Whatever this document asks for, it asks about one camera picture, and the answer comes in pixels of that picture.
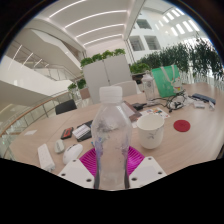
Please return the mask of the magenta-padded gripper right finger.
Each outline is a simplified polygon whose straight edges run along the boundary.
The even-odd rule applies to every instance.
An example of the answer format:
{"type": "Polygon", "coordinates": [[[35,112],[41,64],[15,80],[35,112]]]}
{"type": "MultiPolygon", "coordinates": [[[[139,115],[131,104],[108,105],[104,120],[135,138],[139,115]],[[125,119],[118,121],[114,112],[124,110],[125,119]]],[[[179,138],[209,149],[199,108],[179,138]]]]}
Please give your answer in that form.
{"type": "Polygon", "coordinates": [[[165,176],[165,171],[152,156],[145,157],[137,149],[129,147],[125,174],[126,189],[140,188],[165,176]]]}

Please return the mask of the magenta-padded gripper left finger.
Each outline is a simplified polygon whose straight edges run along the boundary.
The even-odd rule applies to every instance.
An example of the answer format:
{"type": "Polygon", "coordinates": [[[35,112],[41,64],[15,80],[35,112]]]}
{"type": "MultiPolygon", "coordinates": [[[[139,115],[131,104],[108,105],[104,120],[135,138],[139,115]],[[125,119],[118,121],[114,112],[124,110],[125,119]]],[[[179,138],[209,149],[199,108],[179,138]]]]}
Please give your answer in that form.
{"type": "Polygon", "coordinates": [[[97,189],[97,159],[92,148],[79,159],[72,159],[58,174],[59,177],[84,188],[97,189]]]}

